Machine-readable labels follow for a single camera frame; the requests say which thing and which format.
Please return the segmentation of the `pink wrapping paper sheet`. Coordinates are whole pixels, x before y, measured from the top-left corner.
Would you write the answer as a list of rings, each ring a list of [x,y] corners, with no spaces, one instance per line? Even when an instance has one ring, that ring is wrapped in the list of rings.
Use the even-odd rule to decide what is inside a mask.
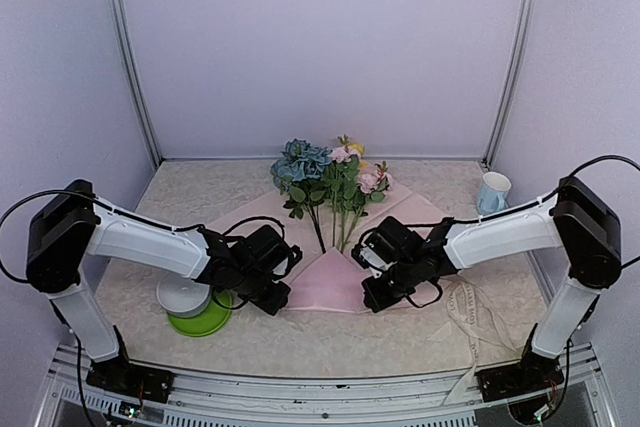
[[[344,252],[332,245],[332,216],[325,205],[320,209],[320,222],[326,253],[322,253],[313,225],[308,218],[295,220],[284,208],[284,197],[277,191],[256,200],[207,224],[209,229],[222,233],[237,222],[254,216],[268,216],[285,226],[286,241],[297,245],[303,253],[302,260],[292,269],[284,282],[291,287],[288,310],[325,311],[334,313],[366,313],[364,291],[361,282],[371,276],[351,258],[350,249],[362,233],[379,225],[388,216],[405,224],[427,226],[439,222],[445,213],[423,196],[397,184],[380,203],[366,207],[367,215],[361,218],[352,232]]]

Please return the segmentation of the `pink fake rose stem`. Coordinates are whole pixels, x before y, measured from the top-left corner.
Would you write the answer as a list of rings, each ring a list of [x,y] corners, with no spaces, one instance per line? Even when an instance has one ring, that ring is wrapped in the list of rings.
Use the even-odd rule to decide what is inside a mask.
[[[357,176],[349,185],[349,192],[354,190],[354,194],[346,200],[347,224],[342,248],[345,248],[351,240],[359,220],[368,215],[366,207],[370,203],[382,202],[387,196],[387,191],[391,189],[392,183],[393,179],[386,161],[375,164],[361,163]]]

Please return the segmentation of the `pale pink fake flower stem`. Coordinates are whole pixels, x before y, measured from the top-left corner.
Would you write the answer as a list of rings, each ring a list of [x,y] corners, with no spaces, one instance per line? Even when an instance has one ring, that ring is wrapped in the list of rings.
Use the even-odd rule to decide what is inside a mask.
[[[346,200],[353,194],[349,192],[349,185],[355,179],[359,170],[359,159],[349,152],[347,144],[356,142],[348,135],[338,137],[339,146],[330,152],[331,164],[325,169],[323,182],[327,187],[326,199],[332,212],[332,246],[343,253],[344,231],[347,224],[345,205]]]

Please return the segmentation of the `blue fake flower bunch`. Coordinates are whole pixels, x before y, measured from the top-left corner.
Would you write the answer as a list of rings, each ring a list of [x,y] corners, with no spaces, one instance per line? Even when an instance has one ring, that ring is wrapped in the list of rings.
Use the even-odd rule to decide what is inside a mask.
[[[306,140],[288,141],[281,157],[270,168],[273,183],[281,195],[286,195],[283,208],[292,219],[307,216],[312,223],[321,253],[326,246],[320,224],[320,206],[328,197],[325,171],[332,163],[327,147],[314,145]]]

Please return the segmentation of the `yellow fake flower stem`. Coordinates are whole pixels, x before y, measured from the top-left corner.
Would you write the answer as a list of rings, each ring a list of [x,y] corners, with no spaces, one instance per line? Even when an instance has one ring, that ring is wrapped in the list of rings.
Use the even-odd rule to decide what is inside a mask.
[[[347,144],[347,147],[349,148],[349,152],[351,154],[354,154],[358,157],[359,159],[359,168],[362,169],[364,167],[366,167],[368,165],[368,162],[364,159],[364,154],[365,154],[365,146],[361,143],[358,142],[349,142]]]

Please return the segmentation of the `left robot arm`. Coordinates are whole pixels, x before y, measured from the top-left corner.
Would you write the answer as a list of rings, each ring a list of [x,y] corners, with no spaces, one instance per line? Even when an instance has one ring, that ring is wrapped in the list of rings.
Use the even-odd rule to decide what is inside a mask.
[[[284,225],[268,216],[256,217],[259,225],[248,234],[175,226],[115,205],[84,179],[32,197],[48,201],[29,225],[26,281],[48,298],[102,377],[121,392],[133,390],[140,371],[96,297],[100,289],[85,280],[87,259],[163,275],[178,298],[171,312],[192,318],[210,305],[231,311],[251,304],[276,315],[291,292],[285,279],[303,257]]]

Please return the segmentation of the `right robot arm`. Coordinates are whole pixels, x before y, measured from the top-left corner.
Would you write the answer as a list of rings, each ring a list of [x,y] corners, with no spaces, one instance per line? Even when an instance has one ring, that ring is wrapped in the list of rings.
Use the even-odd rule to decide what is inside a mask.
[[[352,258],[372,271],[364,304],[374,313],[408,299],[423,283],[486,261],[523,252],[560,248],[569,261],[565,279],[542,320],[534,327],[529,353],[513,366],[511,380],[535,389],[584,321],[601,292],[621,276],[619,217],[581,180],[568,176],[549,194],[497,214],[473,220],[452,217],[428,225],[406,224],[393,216],[365,232]]]

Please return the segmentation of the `green plastic plate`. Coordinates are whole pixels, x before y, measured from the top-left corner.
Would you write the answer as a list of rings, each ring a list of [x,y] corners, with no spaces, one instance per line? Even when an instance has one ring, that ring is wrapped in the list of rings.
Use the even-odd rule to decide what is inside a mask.
[[[169,324],[188,337],[204,337],[219,331],[232,315],[233,297],[229,291],[215,292],[207,307],[194,317],[182,318],[167,314]]]

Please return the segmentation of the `white ceramic bowl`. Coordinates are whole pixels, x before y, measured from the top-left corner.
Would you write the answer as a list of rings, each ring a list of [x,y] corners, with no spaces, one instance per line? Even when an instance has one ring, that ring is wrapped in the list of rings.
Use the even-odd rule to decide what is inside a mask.
[[[170,315],[192,318],[211,301],[211,287],[178,275],[166,275],[156,286],[156,299]]]

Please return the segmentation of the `beige printed ribbon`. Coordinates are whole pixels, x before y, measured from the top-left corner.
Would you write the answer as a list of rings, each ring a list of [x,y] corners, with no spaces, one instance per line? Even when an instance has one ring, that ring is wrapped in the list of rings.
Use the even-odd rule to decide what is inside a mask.
[[[522,352],[508,334],[503,318],[495,311],[486,293],[473,283],[459,280],[451,283],[444,291],[446,310],[450,320],[465,334],[471,355],[471,366],[455,383],[443,401],[444,405],[453,405],[463,400],[467,389],[476,379],[481,343],[499,346],[514,354]],[[488,311],[490,326],[479,325],[479,309]]]

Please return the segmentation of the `light blue mug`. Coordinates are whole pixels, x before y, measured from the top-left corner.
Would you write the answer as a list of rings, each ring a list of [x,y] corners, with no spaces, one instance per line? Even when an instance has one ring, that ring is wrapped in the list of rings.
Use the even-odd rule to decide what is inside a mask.
[[[476,210],[482,216],[500,212],[506,208],[511,181],[503,174],[486,172],[476,200]]]

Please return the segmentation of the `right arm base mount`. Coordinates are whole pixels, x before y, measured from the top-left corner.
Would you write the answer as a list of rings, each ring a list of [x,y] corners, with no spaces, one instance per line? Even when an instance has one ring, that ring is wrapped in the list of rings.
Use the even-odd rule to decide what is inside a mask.
[[[485,403],[529,394],[562,384],[564,374],[557,360],[525,364],[523,361],[480,370],[476,373]]]

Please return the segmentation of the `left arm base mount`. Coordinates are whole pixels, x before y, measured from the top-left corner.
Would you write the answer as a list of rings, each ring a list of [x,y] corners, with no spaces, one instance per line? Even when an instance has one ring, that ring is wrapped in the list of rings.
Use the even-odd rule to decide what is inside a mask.
[[[168,370],[146,367],[128,361],[91,363],[86,382],[105,391],[166,404],[174,374]]]

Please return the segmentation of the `front aluminium rail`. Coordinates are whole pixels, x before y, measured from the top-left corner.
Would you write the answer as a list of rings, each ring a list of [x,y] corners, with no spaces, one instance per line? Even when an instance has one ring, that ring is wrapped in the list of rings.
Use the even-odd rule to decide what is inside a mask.
[[[488,408],[528,401],[533,393],[485,401],[477,381],[448,395],[461,370],[373,378],[275,378],[172,368],[164,403],[145,400],[130,415],[130,397],[77,384],[89,361],[61,345],[36,397],[32,426],[51,426],[66,407],[88,407],[130,426],[474,426]]]

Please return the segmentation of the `right aluminium frame post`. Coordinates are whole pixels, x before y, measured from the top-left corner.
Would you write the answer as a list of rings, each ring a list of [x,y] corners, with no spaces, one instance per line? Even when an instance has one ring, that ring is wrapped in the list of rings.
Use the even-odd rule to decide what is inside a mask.
[[[498,110],[490,133],[483,166],[491,170],[496,162],[500,145],[504,138],[508,118],[512,109],[522,63],[526,54],[527,38],[533,17],[535,0],[520,0],[514,38],[507,64],[506,77],[502,86]]]

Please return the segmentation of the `aluminium frame post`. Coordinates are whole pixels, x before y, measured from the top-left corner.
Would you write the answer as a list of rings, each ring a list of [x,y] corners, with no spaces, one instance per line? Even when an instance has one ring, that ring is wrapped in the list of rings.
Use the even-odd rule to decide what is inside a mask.
[[[144,146],[154,170],[162,164],[164,158],[159,147],[151,116],[146,105],[139,71],[136,65],[133,44],[131,41],[126,7],[124,0],[109,0],[115,26],[116,40],[122,65],[124,67],[127,85],[133,101],[133,109],[139,124]]]
[[[500,145],[504,138],[508,118],[512,109],[522,63],[526,54],[527,38],[533,17],[535,0],[520,0],[514,38],[507,64],[506,77],[502,86],[498,110],[490,133],[483,166],[491,170],[496,162]]]

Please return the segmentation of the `left aluminium frame post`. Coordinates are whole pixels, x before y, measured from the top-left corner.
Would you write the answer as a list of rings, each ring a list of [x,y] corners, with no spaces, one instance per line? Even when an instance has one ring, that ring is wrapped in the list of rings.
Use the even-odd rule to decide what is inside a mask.
[[[126,7],[124,0],[109,0],[115,26],[116,40],[122,65],[124,67],[127,85],[133,101],[133,109],[139,124],[144,146],[154,170],[162,164],[164,158],[159,147],[151,116],[146,105],[139,71],[136,65],[133,44],[131,41]]]

